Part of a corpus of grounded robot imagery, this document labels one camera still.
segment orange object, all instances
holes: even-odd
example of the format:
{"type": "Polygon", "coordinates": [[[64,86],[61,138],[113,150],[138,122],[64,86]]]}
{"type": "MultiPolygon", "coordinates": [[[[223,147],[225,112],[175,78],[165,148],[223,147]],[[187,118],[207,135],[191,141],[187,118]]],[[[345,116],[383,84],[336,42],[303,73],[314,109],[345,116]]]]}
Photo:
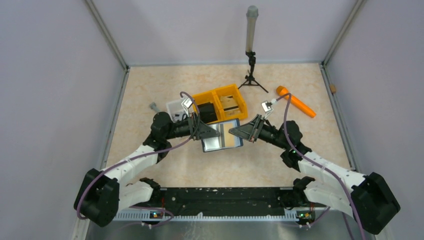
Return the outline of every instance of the orange object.
{"type": "MultiPolygon", "coordinates": [[[[287,90],[287,88],[285,88],[283,86],[278,86],[277,89],[276,89],[276,92],[279,96],[283,96],[284,94],[288,94],[289,90],[287,90]]],[[[300,101],[293,94],[291,95],[291,101],[290,102],[311,118],[313,118],[317,115],[312,109],[310,109],[306,104],[304,104],[302,101],[300,101]]]]}
{"type": "Polygon", "coordinates": [[[193,95],[194,100],[196,101],[197,105],[205,104],[205,103],[212,103],[213,108],[216,113],[216,118],[218,120],[209,122],[217,123],[222,122],[226,120],[231,119],[246,119],[248,117],[248,107],[246,106],[245,100],[242,97],[242,94],[239,91],[239,88],[235,84],[231,84],[228,86],[218,87],[210,91],[205,91],[199,94],[193,95]],[[221,97],[228,97],[232,96],[232,98],[235,100],[238,108],[237,111],[228,112],[225,111],[225,106],[223,106],[223,103],[221,102],[221,97]]]}

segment white container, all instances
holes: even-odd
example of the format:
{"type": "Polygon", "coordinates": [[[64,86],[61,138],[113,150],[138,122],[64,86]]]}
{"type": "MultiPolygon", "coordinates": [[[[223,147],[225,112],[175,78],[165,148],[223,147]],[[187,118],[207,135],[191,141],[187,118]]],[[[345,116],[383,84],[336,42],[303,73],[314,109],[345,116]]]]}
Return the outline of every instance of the white container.
{"type": "Polygon", "coordinates": [[[176,121],[183,120],[184,108],[181,105],[185,98],[181,98],[175,101],[169,101],[166,103],[166,110],[168,111],[171,120],[175,123],[176,121]]]}

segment white wall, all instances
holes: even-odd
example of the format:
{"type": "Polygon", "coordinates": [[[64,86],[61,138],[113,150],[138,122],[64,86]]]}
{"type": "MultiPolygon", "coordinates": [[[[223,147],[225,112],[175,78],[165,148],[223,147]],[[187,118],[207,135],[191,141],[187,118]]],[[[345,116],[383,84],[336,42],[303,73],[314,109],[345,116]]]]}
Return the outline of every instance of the white wall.
{"type": "Polygon", "coordinates": [[[328,71],[359,165],[386,179],[395,239],[423,239],[424,1],[365,3],[328,71]]]}
{"type": "Polygon", "coordinates": [[[71,237],[123,71],[82,0],[0,2],[0,239],[71,237]]]}
{"type": "Polygon", "coordinates": [[[246,12],[259,8],[257,61],[320,62],[355,0],[94,0],[129,65],[247,63],[246,12]]]}

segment small screw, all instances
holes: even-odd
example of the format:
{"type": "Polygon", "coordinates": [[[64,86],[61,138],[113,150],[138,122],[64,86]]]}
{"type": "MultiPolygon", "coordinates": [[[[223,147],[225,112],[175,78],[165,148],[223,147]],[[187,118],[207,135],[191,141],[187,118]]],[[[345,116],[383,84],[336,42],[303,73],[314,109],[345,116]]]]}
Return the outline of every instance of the small screw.
{"type": "Polygon", "coordinates": [[[153,111],[155,111],[156,113],[159,113],[161,110],[159,110],[159,108],[156,106],[155,102],[150,103],[149,105],[150,109],[152,109],[153,111]]]}

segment gray tube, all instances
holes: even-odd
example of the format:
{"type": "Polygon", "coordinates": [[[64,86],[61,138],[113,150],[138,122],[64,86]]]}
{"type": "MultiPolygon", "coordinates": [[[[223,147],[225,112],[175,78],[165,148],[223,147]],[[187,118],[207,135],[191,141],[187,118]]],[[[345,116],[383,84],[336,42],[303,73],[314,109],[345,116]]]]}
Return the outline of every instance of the gray tube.
{"type": "Polygon", "coordinates": [[[252,52],[253,39],[255,36],[256,19],[258,19],[258,8],[254,5],[247,9],[247,38],[246,38],[246,53],[252,52]]]}

